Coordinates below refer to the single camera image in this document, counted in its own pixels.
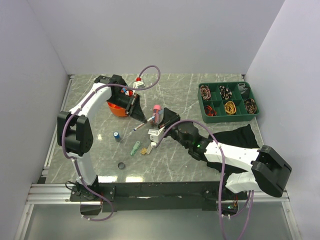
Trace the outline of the blue white pen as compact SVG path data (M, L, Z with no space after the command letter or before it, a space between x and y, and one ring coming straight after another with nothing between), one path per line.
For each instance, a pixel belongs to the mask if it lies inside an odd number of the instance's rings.
M136 126L133 131L137 131L138 129L142 128L144 125L146 125L149 122L152 122L154 119L154 117L150 117L146 120L146 122L139 124L138 126Z

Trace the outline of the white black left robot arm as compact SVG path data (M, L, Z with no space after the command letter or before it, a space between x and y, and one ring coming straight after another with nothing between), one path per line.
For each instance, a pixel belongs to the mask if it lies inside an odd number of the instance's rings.
M62 147L64 156L72 161L76 181L83 186L82 195L88 201L94 201L100 195L100 188L95 185L98 176L89 154L94 141L90 119L108 102L123 108L133 119L147 123L137 91L148 90L158 82L159 79L152 85L134 88L129 87L120 75L100 75L94 80L89 93L75 107L58 114L57 143Z

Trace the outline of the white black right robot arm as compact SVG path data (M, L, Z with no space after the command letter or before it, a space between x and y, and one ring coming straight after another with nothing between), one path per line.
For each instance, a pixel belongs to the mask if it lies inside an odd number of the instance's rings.
M247 191L263 191L280 198L292 173L291 166L270 146L248 148L222 143L212 134L203 137L194 121L161 124L163 136L180 143L197 161L220 171L220 196L231 199Z

